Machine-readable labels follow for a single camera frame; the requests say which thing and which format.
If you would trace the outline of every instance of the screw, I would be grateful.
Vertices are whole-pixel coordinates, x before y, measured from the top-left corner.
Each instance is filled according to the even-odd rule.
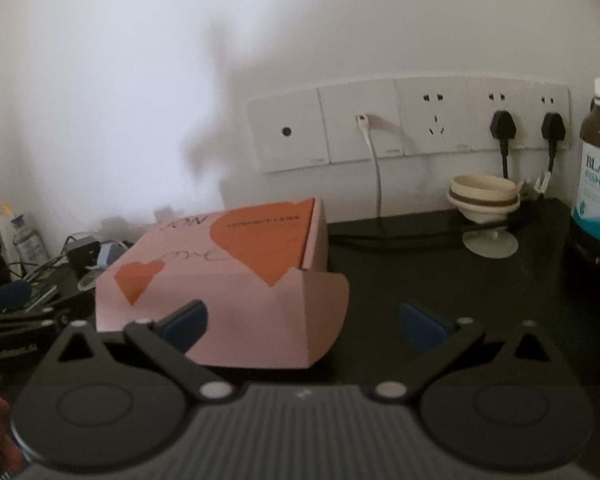
[[[404,397],[409,389],[397,381],[385,381],[376,386],[376,395],[383,399],[400,399]]]
[[[296,393],[295,393],[295,396],[296,396],[298,399],[301,399],[301,400],[307,400],[307,399],[308,399],[309,397],[311,397],[313,394],[314,394],[314,393],[313,393],[311,390],[309,390],[308,388],[305,388],[304,390],[300,390],[299,392],[296,392]]]
[[[211,381],[200,386],[200,395],[207,399],[224,399],[234,392],[234,387],[225,381]]]

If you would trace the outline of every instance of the person's hand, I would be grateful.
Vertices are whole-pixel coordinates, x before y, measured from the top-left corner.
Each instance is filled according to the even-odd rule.
[[[24,469],[26,460],[18,446],[9,434],[9,403],[0,396],[0,468],[2,472],[16,474]]]

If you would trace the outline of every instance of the bottle label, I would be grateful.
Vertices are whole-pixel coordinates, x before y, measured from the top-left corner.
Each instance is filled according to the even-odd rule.
[[[45,247],[37,235],[33,235],[16,246],[20,257],[30,264],[44,264],[48,260]]]
[[[600,148],[583,143],[578,198],[573,220],[583,231],[600,240]]]

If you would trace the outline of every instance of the orange heart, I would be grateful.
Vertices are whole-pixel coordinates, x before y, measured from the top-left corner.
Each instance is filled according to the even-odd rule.
[[[309,233],[314,199],[229,211],[209,229],[213,242],[269,286],[299,267]]]
[[[121,266],[113,277],[130,305],[135,305],[152,279],[164,269],[165,263],[153,260],[147,264],[131,262]]]

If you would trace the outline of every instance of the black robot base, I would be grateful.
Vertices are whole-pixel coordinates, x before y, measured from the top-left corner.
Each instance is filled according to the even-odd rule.
[[[235,388],[183,356],[206,331],[194,301],[98,334],[73,322],[18,398],[22,480],[589,479],[583,388],[525,322],[485,361],[484,327],[400,311],[424,354],[371,385]]]

